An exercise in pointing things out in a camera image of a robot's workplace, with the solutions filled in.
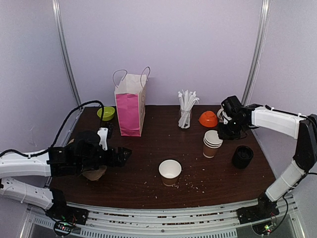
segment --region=stack of paper cups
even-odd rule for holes
[[[213,158],[222,142],[216,130],[207,131],[204,136],[203,155],[206,158]]]

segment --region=orange bowl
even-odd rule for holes
[[[215,127],[218,124],[218,119],[215,113],[206,111],[200,116],[199,122],[205,127]]]

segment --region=metal frame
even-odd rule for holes
[[[291,222],[297,238],[305,238],[298,218],[298,208],[292,195],[287,196],[289,203],[288,222]],[[85,226],[77,225],[73,235],[85,238],[122,237],[122,238],[203,238],[221,237],[236,238],[237,228],[255,225],[256,223],[239,224],[236,210],[243,206],[257,204],[257,200],[236,202],[224,205],[185,208],[185,209],[119,209],[97,206],[85,206],[70,203],[69,205],[89,210]],[[284,216],[286,204],[279,200],[278,215]],[[20,238],[29,238],[33,224],[51,229],[54,222],[46,217],[43,211],[29,205],[24,217]]]
[[[66,73],[68,76],[71,91],[76,100],[76,104],[79,106],[81,105],[81,100],[79,97],[78,89],[76,87],[76,83],[75,83],[73,71],[71,69],[69,55],[68,55],[68,51],[66,47],[66,40],[65,40],[64,29],[63,29],[63,24],[61,20],[60,8],[59,8],[59,0],[52,0],[52,3],[53,3],[53,12],[54,12],[54,17],[56,21],[57,30],[58,30],[59,42],[60,42],[60,47],[63,54],[63,61],[64,61]]]
[[[250,102],[250,96],[252,94],[254,82],[259,70],[259,66],[260,66],[259,59],[260,59],[261,51],[264,46],[264,38],[265,38],[267,22],[268,22],[269,5],[270,5],[270,0],[263,0],[256,46],[253,53],[253,59],[252,59],[251,68],[249,71],[247,85],[244,90],[242,101],[241,101],[243,105],[246,105]]]
[[[70,84],[72,93],[74,95],[74,98],[76,100],[76,103],[79,106],[81,104],[81,100],[80,100],[80,96],[78,93],[78,89],[76,87],[76,83],[75,83],[75,79],[74,79],[74,75],[73,75],[73,71],[71,68],[69,55],[68,55],[68,51],[67,51],[66,40],[65,40],[65,35],[64,35],[60,7],[59,7],[59,0],[52,0],[52,3],[53,3],[53,12],[54,12],[54,17],[55,17],[55,21],[56,21],[56,26],[58,29],[60,46],[61,46],[61,50],[62,50],[62,54],[63,54],[63,61],[65,64],[69,84]],[[261,50],[262,50],[263,45],[264,45],[264,38],[265,38],[266,29],[267,29],[269,5],[270,5],[270,0],[263,0],[258,35],[257,35],[254,53],[253,53],[253,59],[252,59],[251,68],[249,71],[247,84],[246,84],[246,87],[245,87],[245,90],[243,93],[243,97],[242,97],[242,101],[241,101],[243,105],[248,103],[250,100],[250,96],[251,96],[252,90],[253,90],[253,85],[254,85],[254,82],[255,82],[255,79],[257,76],[257,72],[259,69],[259,59],[260,59]]]

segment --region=green bowl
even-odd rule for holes
[[[104,107],[103,121],[111,120],[114,117],[115,109],[113,107]],[[102,108],[97,111],[97,115],[101,118]]]

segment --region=paper bag handle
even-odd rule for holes
[[[148,76],[147,76],[147,80],[146,80],[146,81],[149,80],[149,76],[150,76],[150,73],[151,73],[151,69],[150,69],[149,66],[145,67],[145,69],[142,71],[141,76],[140,76],[140,83],[141,83],[142,88],[144,88],[144,86],[142,85],[142,75],[143,75],[144,71],[145,71],[147,68],[149,69],[149,74],[148,74]]]
[[[124,75],[124,77],[122,77],[122,79],[120,80],[120,82],[125,78],[125,76],[127,76],[127,74],[128,74],[128,71],[126,71],[125,69],[119,69],[119,70],[117,70],[117,71],[115,71],[114,73],[113,73],[113,75],[112,75],[112,81],[113,81],[113,83],[114,83],[114,85],[116,86],[116,87],[118,87],[118,85],[115,83],[115,81],[114,81],[114,75],[116,74],[116,73],[118,73],[118,72],[120,72],[120,71],[125,71],[125,75]]]

